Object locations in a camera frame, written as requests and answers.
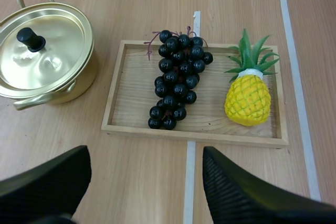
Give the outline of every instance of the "yellow pineapple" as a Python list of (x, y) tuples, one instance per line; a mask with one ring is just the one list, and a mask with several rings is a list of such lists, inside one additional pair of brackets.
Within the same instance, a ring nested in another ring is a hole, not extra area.
[(227, 73), (237, 73), (237, 75), (230, 81), (234, 82), (226, 96), (224, 108), (225, 113), (232, 121), (244, 126), (265, 123), (269, 116), (271, 96), (262, 77), (275, 74), (266, 70), (279, 59), (266, 61), (270, 56), (278, 56), (274, 52), (269, 52), (258, 63), (260, 53), (269, 49), (262, 48), (268, 37), (262, 38), (251, 48), (247, 31), (244, 29), (239, 47), (231, 47), (231, 49), (239, 51), (241, 60), (236, 57), (229, 57), (239, 64), (239, 68), (226, 71)]

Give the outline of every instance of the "lid handle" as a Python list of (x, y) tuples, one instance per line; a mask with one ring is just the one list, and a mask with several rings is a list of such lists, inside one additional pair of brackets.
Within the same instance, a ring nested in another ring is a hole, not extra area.
[(34, 33), (34, 31), (29, 27), (22, 28), (17, 33), (16, 38), (18, 41), (25, 44), (31, 52), (40, 51), (46, 44), (45, 38), (37, 36), (36, 33)]

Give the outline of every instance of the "red stem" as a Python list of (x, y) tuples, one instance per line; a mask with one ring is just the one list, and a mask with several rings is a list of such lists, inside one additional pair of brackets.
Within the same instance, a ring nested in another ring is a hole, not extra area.
[(151, 44), (159, 34), (160, 33), (156, 34), (150, 42), (144, 42), (144, 44), (148, 44), (148, 49), (147, 49), (148, 60), (151, 60), (151, 53), (153, 52), (150, 50)]
[(208, 46), (208, 43), (205, 41), (205, 39), (202, 38), (202, 40), (205, 42), (206, 47), (209, 47), (209, 46)]

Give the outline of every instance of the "grape stem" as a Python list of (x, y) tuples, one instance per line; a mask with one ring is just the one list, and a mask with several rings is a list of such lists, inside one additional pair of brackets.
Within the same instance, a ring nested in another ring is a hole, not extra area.
[(161, 33), (161, 32), (153, 32), (153, 33), (156, 33), (156, 35), (154, 36), (154, 38), (151, 40), (151, 41), (149, 41), (149, 42), (144, 42), (144, 44), (148, 44), (148, 49), (147, 49), (147, 54), (146, 55), (148, 55), (148, 60), (151, 60), (151, 54), (153, 53), (153, 51), (151, 51), (150, 50), (150, 47), (151, 47), (151, 44), (152, 44), (152, 42), (156, 39), (156, 37)]
[(197, 34), (194, 31), (191, 31), (189, 35), (194, 34), (197, 37)]
[(205, 42), (206, 47), (209, 47), (209, 46), (208, 46), (208, 43), (205, 41), (205, 39), (202, 38), (202, 40)]

